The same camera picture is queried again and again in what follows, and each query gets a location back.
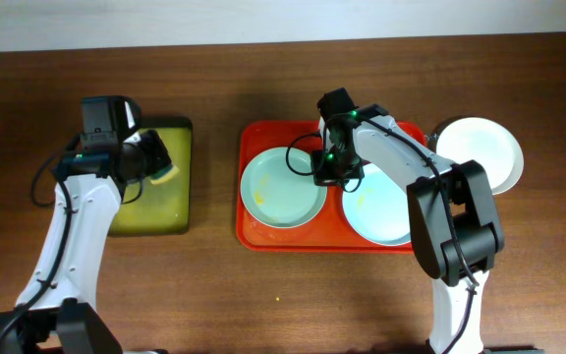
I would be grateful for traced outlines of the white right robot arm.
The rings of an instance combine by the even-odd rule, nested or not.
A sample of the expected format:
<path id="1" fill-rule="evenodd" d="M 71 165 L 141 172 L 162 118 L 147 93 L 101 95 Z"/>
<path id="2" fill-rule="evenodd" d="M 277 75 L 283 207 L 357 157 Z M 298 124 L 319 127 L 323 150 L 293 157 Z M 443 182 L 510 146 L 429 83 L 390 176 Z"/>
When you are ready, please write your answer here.
<path id="1" fill-rule="evenodd" d="M 367 161 L 407 196 L 414 255 L 430 277 L 431 353 L 482 353 L 483 287 L 504 236 L 483 167 L 441 157 L 408 134 L 382 107 L 322 102 L 317 185 L 363 178 Z"/>

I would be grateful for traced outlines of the pale green plate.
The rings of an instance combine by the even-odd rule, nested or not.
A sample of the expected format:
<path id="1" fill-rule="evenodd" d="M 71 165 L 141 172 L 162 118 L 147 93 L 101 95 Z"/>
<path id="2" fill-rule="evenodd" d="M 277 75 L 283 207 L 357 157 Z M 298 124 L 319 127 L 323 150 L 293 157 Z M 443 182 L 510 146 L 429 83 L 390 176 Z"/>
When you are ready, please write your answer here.
<path id="1" fill-rule="evenodd" d="M 319 187 L 311 176 L 296 170 L 309 170 L 307 152 L 274 147 L 259 153 L 246 166 L 240 180 L 240 196 L 248 213 L 273 228 L 291 229 L 313 220 L 322 210 L 327 188 Z"/>

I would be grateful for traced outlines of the yellow green scrub sponge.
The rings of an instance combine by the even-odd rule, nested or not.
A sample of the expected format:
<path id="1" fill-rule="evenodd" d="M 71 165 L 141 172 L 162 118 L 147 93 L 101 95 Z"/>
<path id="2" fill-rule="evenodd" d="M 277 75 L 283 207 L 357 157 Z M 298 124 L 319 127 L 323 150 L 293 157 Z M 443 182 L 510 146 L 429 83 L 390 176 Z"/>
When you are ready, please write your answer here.
<path id="1" fill-rule="evenodd" d="M 170 164 L 162 168 L 158 172 L 151 174 L 149 176 L 149 180 L 152 185 L 164 184 L 173 179 L 179 172 L 180 169 L 178 167 L 176 167 L 174 164 Z"/>

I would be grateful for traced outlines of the light blue plate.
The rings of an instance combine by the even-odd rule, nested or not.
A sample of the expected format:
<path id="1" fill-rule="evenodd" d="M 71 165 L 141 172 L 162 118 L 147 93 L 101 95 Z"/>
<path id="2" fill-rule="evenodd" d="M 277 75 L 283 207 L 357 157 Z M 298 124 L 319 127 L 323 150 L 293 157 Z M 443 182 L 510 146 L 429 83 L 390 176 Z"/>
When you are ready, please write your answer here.
<path id="1" fill-rule="evenodd" d="M 364 166 L 360 187 L 350 181 L 342 208 L 350 226 L 364 239 L 387 247 L 411 242 L 406 193 L 374 164 Z"/>

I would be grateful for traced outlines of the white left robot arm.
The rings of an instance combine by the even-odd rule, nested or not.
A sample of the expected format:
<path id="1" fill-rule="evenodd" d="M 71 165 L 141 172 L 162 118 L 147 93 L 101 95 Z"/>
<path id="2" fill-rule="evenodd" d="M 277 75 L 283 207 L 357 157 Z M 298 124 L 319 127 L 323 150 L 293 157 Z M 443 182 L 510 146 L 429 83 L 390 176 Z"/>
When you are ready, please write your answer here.
<path id="1" fill-rule="evenodd" d="M 98 275 L 110 226 L 130 184 L 164 182 L 175 168 L 158 133 L 132 130 L 74 136 L 44 164 L 56 182 L 41 254 L 9 312 L 0 312 L 0 353 L 120 353 L 96 312 Z"/>

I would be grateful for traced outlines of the white plate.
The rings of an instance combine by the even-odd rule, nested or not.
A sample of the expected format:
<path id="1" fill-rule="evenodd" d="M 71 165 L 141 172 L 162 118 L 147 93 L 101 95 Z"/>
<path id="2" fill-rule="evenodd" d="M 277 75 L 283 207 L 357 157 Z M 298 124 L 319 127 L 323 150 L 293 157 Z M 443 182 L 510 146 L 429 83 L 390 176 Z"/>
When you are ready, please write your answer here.
<path id="1" fill-rule="evenodd" d="M 512 189 L 520 180 L 525 160 L 516 138 L 499 123 L 466 117 L 453 120 L 436 134 L 435 151 L 457 163 L 474 160 L 488 178 L 493 195 Z"/>

